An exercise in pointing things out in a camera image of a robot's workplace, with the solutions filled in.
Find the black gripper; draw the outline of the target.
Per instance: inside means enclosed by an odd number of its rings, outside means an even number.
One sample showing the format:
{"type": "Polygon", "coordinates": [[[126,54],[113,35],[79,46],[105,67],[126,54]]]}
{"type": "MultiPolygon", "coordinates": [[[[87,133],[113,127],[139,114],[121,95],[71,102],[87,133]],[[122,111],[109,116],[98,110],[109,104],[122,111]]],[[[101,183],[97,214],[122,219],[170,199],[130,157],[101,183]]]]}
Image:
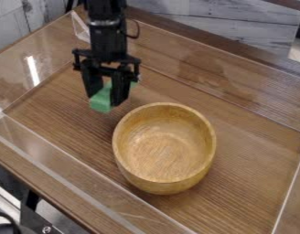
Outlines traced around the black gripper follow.
{"type": "Polygon", "coordinates": [[[95,21],[89,24],[90,47],[71,50],[87,98],[103,88],[101,76],[110,77],[113,107],[127,99],[130,83],[138,82],[141,60],[127,53],[127,39],[137,37],[126,33],[123,21],[95,21]]]}

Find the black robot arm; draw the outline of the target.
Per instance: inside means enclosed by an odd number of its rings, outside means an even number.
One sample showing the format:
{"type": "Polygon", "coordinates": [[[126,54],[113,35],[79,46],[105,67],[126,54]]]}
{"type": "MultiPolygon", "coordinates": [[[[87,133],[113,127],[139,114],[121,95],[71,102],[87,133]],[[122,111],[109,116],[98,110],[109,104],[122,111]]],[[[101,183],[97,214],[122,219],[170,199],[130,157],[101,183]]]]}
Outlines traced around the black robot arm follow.
{"type": "Polygon", "coordinates": [[[141,60],[127,54],[126,0],[83,0],[87,14],[90,47],[74,48],[73,68],[79,71],[89,99],[103,102],[109,108],[119,106],[129,97],[131,84],[138,82],[141,60]]]}

